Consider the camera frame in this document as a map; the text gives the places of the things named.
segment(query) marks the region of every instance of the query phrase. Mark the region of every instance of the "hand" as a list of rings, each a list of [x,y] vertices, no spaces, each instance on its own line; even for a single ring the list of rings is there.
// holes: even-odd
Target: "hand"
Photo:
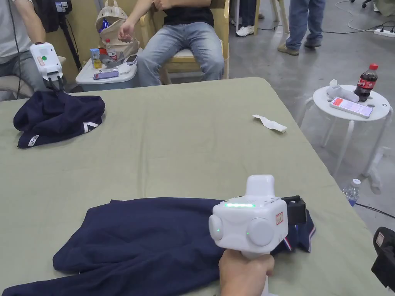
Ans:
[[[153,0],[157,10],[165,10],[173,7],[171,0]]]
[[[119,28],[118,40],[122,42],[131,42],[134,35],[134,24],[126,20]]]
[[[226,250],[219,263],[222,296],[261,296],[266,276],[273,274],[274,258],[249,260],[239,251]]]

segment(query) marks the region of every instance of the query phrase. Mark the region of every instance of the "coca-cola bottle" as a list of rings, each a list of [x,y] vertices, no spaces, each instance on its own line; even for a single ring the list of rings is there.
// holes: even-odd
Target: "coca-cola bottle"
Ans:
[[[370,92],[377,81],[377,69],[377,64],[370,64],[369,70],[362,73],[361,78],[357,83],[357,88],[354,91],[354,93],[359,97],[360,102],[365,102],[369,98]]]

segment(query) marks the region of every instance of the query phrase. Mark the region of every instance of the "green led light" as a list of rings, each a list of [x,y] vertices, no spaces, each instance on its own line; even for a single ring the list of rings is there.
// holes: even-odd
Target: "green led light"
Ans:
[[[255,208],[254,204],[225,204],[225,206],[230,208]]]

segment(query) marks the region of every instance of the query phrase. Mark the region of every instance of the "jeans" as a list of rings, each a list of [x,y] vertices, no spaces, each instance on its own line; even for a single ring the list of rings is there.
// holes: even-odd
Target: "jeans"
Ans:
[[[325,0],[290,1],[290,14],[288,17],[290,37],[285,42],[287,48],[299,50],[302,39],[306,34],[307,25],[310,30],[307,41],[309,43],[321,43],[324,8]]]
[[[38,72],[36,63],[33,60],[30,51],[25,51],[20,54],[21,59],[21,79],[30,85],[34,91],[42,90],[49,91],[45,87],[43,77]],[[10,61],[0,64],[0,77],[1,76],[18,76],[19,77],[19,62],[18,56],[15,56]]]
[[[224,74],[221,41],[205,22],[164,25],[137,58],[141,86],[160,85],[159,68],[177,52],[188,48],[203,71],[202,80],[218,80]]]
[[[241,26],[253,26],[255,24],[255,10],[257,0],[240,0]]]

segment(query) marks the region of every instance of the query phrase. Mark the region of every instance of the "white shirt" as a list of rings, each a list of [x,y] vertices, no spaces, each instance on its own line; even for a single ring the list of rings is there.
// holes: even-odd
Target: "white shirt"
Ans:
[[[14,4],[15,0],[10,0],[12,16],[14,17],[15,31],[19,46],[19,52],[28,51],[32,42],[27,35],[26,27]],[[17,55],[17,46],[14,38],[14,28],[12,26],[11,15],[9,13],[8,0],[0,0],[0,64],[8,62]]]

